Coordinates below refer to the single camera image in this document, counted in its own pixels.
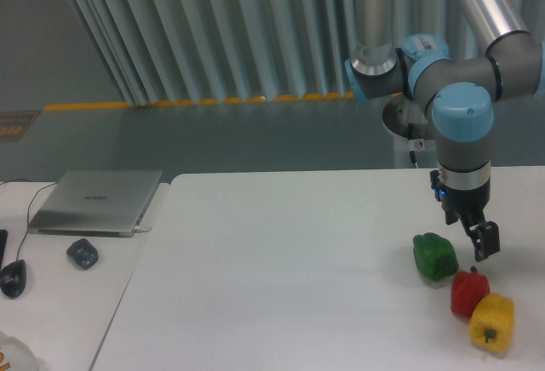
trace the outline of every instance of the yellow bell pepper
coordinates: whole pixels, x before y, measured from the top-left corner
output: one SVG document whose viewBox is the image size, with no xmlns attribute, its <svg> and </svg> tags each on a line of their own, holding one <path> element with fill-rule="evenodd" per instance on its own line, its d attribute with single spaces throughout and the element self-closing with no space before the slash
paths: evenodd
<svg viewBox="0 0 545 371">
<path fill-rule="evenodd" d="M 475 307 L 469 322 L 469 335 L 479 347 L 504 352 L 511 343 L 513 325 L 513 301 L 498 293 L 490 293 Z"/>
</svg>

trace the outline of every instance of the white cable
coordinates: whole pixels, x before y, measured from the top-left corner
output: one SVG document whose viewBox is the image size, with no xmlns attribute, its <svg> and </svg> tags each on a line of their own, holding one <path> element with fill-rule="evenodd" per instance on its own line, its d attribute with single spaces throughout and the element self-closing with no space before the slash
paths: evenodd
<svg viewBox="0 0 545 371">
<path fill-rule="evenodd" d="M 149 232 L 152 228 L 142 228 L 141 226 L 135 226 L 135 233 Z"/>
</svg>

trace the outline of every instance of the laptop logo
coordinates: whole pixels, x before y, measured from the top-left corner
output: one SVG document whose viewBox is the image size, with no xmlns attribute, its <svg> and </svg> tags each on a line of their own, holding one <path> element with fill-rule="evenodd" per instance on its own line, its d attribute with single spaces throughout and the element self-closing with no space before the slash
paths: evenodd
<svg viewBox="0 0 545 371">
<path fill-rule="evenodd" d="M 84 197 L 86 201 L 106 201 L 108 196 L 106 195 L 86 195 Z"/>
</svg>

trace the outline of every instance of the black computer mouse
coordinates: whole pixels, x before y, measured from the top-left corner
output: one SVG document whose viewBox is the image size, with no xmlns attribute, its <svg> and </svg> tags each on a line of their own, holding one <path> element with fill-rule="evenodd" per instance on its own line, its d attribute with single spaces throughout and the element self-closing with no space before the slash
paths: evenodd
<svg viewBox="0 0 545 371">
<path fill-rule="evenodd" d="M 99 253 L 91 243 L 82 238 L 74 242 L 66 251 L 66 254 L 72 258 L 72 261 L 84 269 L 89 269 L 99 259 Z"/>
<path fill-rule="evenodd" d="M 0 289 L 11 299 L 19 297 L 26 286 L 26 263 L 16 260 L 0 271 Z"/>
</svg>

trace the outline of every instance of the wall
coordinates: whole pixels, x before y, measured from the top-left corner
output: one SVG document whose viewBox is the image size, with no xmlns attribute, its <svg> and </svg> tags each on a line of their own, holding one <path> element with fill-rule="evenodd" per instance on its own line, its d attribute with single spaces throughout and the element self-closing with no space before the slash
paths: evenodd
<svg viewBox="0 0 545 371">
<path fill-rule="evenodd" d="M 0 0 L 0 111 L 121 100 L 69 0 Z"/>
</svg>

